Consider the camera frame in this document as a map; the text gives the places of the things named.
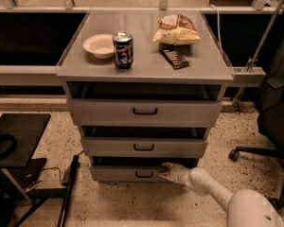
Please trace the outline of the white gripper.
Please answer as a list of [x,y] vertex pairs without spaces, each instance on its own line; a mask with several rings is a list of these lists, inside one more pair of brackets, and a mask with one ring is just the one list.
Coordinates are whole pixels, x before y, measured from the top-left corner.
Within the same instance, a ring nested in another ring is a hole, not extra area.
[[167,180],[167,181],[173,181],[174,183],[179,183],[183,185],[191,185],[190,180],[190,169],[186,168],[185,166],[164,162],[162,164],[162,167],[169,170],[168,173],[159,173],[159,177]]

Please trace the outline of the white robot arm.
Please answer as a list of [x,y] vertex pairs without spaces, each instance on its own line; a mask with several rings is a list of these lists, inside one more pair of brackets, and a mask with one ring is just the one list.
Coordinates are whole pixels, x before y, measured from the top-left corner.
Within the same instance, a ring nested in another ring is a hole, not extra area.
[[252,189],[232,192],[217,182],[204,168],[187,168],[165,162],[159,176],[186,186],[199,196],[210,195],[226,213],[226,227],[284,227],[273,205]]

